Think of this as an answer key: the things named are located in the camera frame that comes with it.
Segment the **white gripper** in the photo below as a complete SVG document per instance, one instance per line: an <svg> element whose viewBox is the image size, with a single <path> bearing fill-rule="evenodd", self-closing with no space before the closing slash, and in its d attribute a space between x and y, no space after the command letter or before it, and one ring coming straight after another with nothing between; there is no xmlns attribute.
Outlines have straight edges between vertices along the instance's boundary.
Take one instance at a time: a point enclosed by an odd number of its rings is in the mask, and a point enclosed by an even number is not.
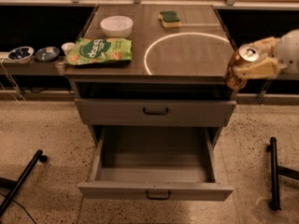
<svg viewBox="0 0 299 224"><path fill-rule="evenodd" d="M252 43L261 57L265 58L255 63L246 63L234 67L234 73L242 79L274 77L279 73L279 66L285 74L299 74L299 29L292 30L282 36L269 36Z"/></svg>

